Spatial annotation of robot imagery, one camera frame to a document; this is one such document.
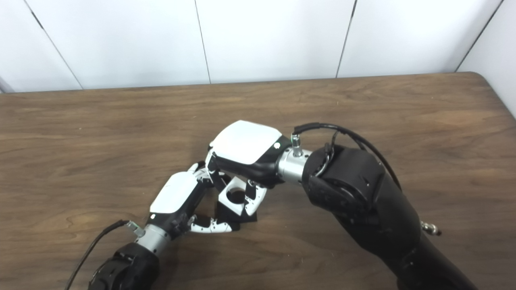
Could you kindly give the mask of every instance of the wood grain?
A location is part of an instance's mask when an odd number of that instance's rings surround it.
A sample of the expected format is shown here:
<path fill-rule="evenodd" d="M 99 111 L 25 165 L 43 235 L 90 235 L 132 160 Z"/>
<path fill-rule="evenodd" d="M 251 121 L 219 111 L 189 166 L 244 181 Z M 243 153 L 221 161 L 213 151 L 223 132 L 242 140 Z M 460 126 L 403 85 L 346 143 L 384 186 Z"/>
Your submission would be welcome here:
<path fill-rule="evenodd" d="M 244 119 L 290 134 L 324 121 L 359 132 L 391 162 L 431 238 L 480 289 L 513 289 L 516 122 L 473 73 L 0 96 L 0 289 L 62 289 L 94 237 L 124 218 L 144 222 L 167 178 L 203 159 Z M 326 131 L 307 133 L 316 149 Z M 209 213 L 209 194 L 199 211 Z M 154 289 L 395 289 L 304 192 L 270 191 L 239 232 L 173 243 Z M 133 239 L 106 236 L 77 276 Z"/>

